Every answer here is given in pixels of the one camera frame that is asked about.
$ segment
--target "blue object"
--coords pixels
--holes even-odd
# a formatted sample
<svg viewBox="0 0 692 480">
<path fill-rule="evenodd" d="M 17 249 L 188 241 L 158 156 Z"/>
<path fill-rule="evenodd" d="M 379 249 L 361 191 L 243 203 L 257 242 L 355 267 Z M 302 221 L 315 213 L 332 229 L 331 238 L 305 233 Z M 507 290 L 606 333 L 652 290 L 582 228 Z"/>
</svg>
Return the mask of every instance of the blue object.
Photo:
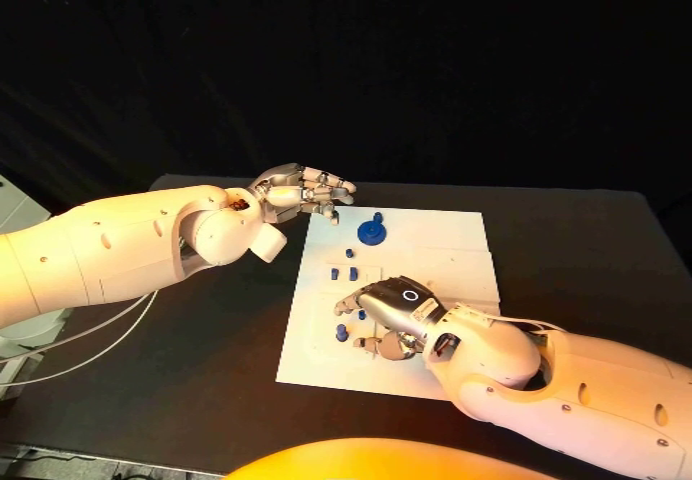
<svg viewBox="0 0 692 480">
<path fill-rule="evenodd" d="M 374 213 L 371 220 L 363 222 L 357 227 L 357 239 L 366 245 L 379 245 L 386 238 L 386 229 L 381 225 L 381 214 Z"/>
<path fill-rule="evenodd" d="M 348 332 L 345 331 L 345 325 L 342 323 L 335 326 L 335 339 L 340 342 L 344 342 L 348 339 Z"/>
</svg>

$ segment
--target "robotic hand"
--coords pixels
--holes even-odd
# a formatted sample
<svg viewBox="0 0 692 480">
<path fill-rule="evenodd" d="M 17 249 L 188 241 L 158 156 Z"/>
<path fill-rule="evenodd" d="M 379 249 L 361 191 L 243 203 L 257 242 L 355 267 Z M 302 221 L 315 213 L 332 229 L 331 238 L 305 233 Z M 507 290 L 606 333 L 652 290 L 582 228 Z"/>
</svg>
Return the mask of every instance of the robotic hand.
<svg viewBox="0 0 692 480">
<path fill-rule="evenodd" d="M 622 475 L 692 478 L 688 368 L 544 322 L 494 317 L 461 304 L 446 310 L 406 277 L 358 289 L 334 313 L 354 309 L 389 330 L 383 338 L 355 339 L 354 347 L 389 360 L 420 353 L 471 418 Z"/>
<path fill-rule="evenodd" d="M 295 163 L 249 187 L 200 185 L 89 202 L 0 235 L 0 328 L 40 313 L 139 297 L 247 249 L 270 262 L 285 237 L 270 223 L 299 211 L 338 222 L 355 187 Z"/>
</svg>

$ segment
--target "black table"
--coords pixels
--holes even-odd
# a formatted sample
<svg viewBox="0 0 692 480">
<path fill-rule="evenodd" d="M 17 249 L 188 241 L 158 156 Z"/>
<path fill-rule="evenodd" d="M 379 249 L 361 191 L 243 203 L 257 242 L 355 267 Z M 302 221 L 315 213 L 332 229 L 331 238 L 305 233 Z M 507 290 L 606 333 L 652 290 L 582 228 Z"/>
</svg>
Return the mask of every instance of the black table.
<svg viewBox="0 0 692 480">
<path fill-rule="evenodd" d="M 152 188 L 243 186 L 165 176 Z M 505 315 L 543 319 L 692 365 L 692 282 L 641 195 L 629 192 L 358 184 L 357 205 L 482 212 Z M 110 353 L 25 388 L 0 440 L 224 473 L 286 447 L 392 437 L 458 447 L 562 478 L 616 477 L 468 419 L 451 403 L 273 381 L 308 216 L 280 226 L 270 265 L 247 253 L 158 294 Z M 76 310 L 63 335 L 123 304 Z M 71 365 L 133 315 L 46 355 Z"/>
</svg>

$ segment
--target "white paper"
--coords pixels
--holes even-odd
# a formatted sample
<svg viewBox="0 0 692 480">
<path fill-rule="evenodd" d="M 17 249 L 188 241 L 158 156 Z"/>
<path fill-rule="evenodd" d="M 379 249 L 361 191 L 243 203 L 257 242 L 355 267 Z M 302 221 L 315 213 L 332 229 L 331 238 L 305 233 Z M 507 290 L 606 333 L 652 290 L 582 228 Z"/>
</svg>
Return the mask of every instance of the white paper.
<svg viewBox="0 0 692 480">
<path fill-rule="evenodd" d="M 386 239 L 376 246 L 357 240 L 358 225 L 383 215 Z M 338 207 L 332 226 L 312 215 L 299 264 L 276 381 L 445 400 L 441 386 L 419 355 L 392 362 L 353 347 L 358 337 L 381 336 L 383 327 L 357 311 L 332 314 L 334 304 L 353 291 L 404 275 L 426 285 L 449 308 L 462 302 L 497 315 L 498 293 L 487 251 L 482 216 L 471 212 Z M 353 258 L 345 257 L 345 249 Z M 348 268 L 358 271 L 348 280 Z M 331 280 L 331 268 L 338 278 Z M 342 323 L 348 340 L 335 340 Z"/>
</svg>

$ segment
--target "yellow object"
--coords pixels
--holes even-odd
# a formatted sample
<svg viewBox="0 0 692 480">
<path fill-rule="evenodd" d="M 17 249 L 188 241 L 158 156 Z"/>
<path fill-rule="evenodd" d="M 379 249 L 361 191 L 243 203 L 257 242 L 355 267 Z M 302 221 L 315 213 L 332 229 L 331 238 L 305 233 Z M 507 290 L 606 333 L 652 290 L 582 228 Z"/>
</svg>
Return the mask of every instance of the yellow object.
<svg viewBox="0 0 692 480">
<path fill-rule="evenodd" d="M 384 438 L 344 438 L 282 450 L 226 479 L 546 480 L 552 477 L 474 453 Z"/>
</svg>

